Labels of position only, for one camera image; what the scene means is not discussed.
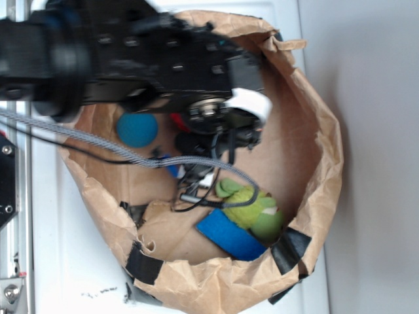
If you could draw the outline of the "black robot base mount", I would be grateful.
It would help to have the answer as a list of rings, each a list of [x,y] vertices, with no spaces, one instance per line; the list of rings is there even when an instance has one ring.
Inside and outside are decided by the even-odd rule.
[[[14,218],[17,212],[16,150],[16,146],[9,141],[5,132],[1,131],[1,230]]]

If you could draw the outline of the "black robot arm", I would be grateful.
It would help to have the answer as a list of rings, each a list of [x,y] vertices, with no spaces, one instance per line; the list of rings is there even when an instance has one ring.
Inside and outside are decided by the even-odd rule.
[[[26,21],[1,20],[1,99],[30,100],[58,122],[109,103],[178,113],[201,133],[260,128],[272,110],[257,56],[211,22],[146,1],[49,1]]]

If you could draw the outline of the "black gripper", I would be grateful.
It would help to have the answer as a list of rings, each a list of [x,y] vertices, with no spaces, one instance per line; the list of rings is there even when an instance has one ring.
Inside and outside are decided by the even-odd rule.
[[[264,126],[272,110],[257,56],[163,13],[94,14],[94,101],[126,110],[180,113],[194,131]]]

